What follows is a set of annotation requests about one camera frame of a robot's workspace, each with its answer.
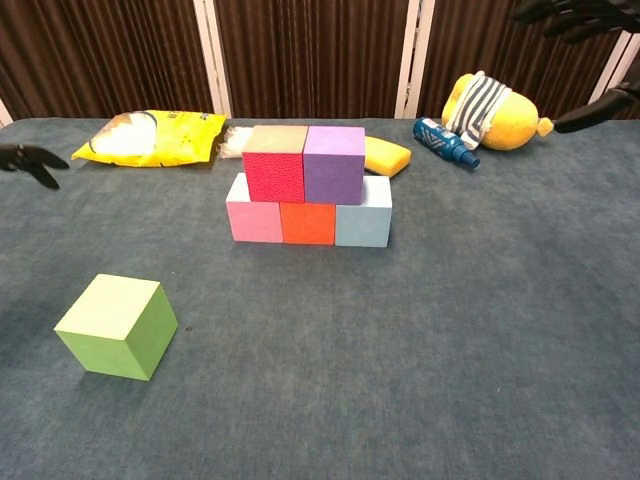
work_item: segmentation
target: purple block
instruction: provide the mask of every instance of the purple block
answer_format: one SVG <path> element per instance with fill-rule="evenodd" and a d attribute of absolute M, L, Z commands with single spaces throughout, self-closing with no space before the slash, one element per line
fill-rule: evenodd
<path fill-rule="evenodd" d="M 364 143 L 362 127 L 309 127 L 304 144 L 305 202 L 360 205 Z"/>

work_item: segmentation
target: light blue block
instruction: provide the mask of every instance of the light blue block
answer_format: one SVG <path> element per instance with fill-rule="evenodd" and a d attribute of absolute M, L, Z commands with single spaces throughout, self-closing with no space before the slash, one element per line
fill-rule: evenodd
<path fill-rule="evenodd" d="M 362 203 L 336 206 L 336 245 L 386 247 L 391 210 L 389 177 L 365 176 Z"/>

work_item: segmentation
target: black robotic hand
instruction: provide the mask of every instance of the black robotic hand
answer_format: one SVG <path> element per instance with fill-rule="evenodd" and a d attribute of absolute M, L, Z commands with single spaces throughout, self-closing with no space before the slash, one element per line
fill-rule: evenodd
<path fill-rule="evenodd" d="M 526 0 L 511 14 L 520 23 L 551 18 L 544 35 L 564 35 L 567 44 L 615 30 L 640 32 L 640 0 Z M 554 123 L 559 133 L 575 132 L 612 118 L 640 100 L 640 65 L 629 69 L 625 79 L 597 101 L 573 110 Z"/>
<path fill-rule="evenodd" d="M 29 172 L 41 185 L 58 190 L 60 185 L 45 166 L 63 170 L 69 164 L 42 147 L 21 144 L 0 145 L 0 169 L 9 172 L 22 170 Z"/>

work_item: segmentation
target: striped beanie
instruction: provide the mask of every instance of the striped beanie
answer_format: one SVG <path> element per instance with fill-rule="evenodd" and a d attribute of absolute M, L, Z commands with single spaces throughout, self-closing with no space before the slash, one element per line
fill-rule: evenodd
<path fill-rule="evenodd" d="M 458 98 L 445 126 L 457 134 L 468 149 L 475 149 L 510 92 L 510 88 L 479 71 Z"/>

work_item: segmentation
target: toy block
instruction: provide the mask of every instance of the toy block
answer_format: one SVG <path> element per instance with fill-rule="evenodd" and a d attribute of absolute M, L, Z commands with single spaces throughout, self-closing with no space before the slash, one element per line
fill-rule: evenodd
<path fill-rule="evenodd" d="M 304 202 L 308 127 L 257 125 L 242 152 L 252 202 Z"/>
<path fill-rule="evenodd" d="M 252 202 L 244 173 L 239 173 L 231 185 L 227 214 L 236 242 L 282 243 L 280 206 L 276 202 Z"/>
<path fill-rule="evenodd" d="M 336 206 L 336 245 L 386 247 L 391 210 L 389 177 L 365 176 L 362 203 Z"/>
<path fill-rule="evenodd" d="M 284 243 L 333 245 L 336 206 L 320 203 L 281 203 Z"/>
<path fill-rule="evenodd" d="M 150 380 L 177 327 L 159 282 L 99 274 L 54 330 L 85 370 Z"/>
<path fill-rule="evenodd" d="M 360 203 L 364 137 L 362 127 L 309 127 L 304 146 L 305 202 Z"/>

